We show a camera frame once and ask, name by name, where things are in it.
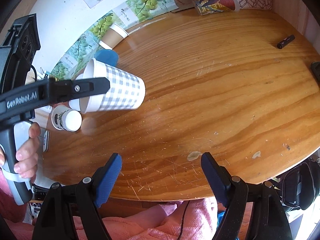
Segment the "wooden table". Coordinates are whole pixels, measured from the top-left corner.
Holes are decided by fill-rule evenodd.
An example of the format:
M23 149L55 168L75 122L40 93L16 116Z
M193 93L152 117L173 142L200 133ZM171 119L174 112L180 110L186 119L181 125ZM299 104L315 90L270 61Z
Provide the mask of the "wooden table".
M86 114L78 132L52 132L46 176L77 183L117 152L112 197L195 199L213 195L201 153L260 183L318 148L320 93L309 66L320 56L279 15L192 9L157 19L115 49L118 67L145 82L142 106ZM277 49L290 34L295 41Z

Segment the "screw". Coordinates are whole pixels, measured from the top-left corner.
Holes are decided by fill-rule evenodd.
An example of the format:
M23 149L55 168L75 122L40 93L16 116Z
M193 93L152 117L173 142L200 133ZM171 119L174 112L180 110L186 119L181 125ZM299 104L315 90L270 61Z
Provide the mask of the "screw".
M238 176L232 176L232 181L234 181L234 182L240 182L240 178L238 177Z
M53 183L52 185L51 185L51 187L53 188L53 189L57 189L58 187L59 187L59 183L58 182L55 182L55 183Z
M264 182L264 185L265 185L266 187L272 187L272 183L271 183L270 181L265 181L265 182Z
M87 184L87 183L89 183L91 181L91 178L90 177L85 177L83 180L82 180L82 182L84 183L84 184Z
M80 91L80 86L79 85L75 85L75 91L79 92Z

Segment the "black cable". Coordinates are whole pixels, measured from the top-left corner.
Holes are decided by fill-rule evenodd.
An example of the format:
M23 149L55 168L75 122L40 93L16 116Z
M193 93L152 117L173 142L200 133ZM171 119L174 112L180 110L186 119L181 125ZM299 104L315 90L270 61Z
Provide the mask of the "black cable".
M36 71L36 69L35 69L35 67L33 66L33 65L31 65L31 68L33 69L33 72L35 73L35 78L34 78L34 80L35 80L35 82L37 81L37 71Z
M184 221L184 215L186 214L186 211L187 211L187 207L190 203L190 200L188 201L185 209L184 209L184 212L183 212L183 215L182 215L182 220L181 220L181 230L180 230L180 235L178 236L177 240L180 240L181 236L182 236L182 233L183 233L183 221Z

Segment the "gray and white checkered pattern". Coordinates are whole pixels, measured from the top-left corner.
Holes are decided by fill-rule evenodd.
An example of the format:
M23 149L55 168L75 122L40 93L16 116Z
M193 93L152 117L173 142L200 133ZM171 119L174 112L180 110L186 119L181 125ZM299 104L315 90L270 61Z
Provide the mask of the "gray and white checkered pattern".
M107 64L106 67L110 89L103 96L99 111L133 109L138 99L145 95L140 89L140 78Z

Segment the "pink sleeve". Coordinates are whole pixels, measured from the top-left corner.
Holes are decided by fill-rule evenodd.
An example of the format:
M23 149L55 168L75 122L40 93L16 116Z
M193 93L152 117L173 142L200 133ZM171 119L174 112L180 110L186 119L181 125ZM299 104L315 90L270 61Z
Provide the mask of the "pink sleeve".
M26 214L27 205L18 206L9 189L7 180L0 169L0 214L14 223L22 222Z

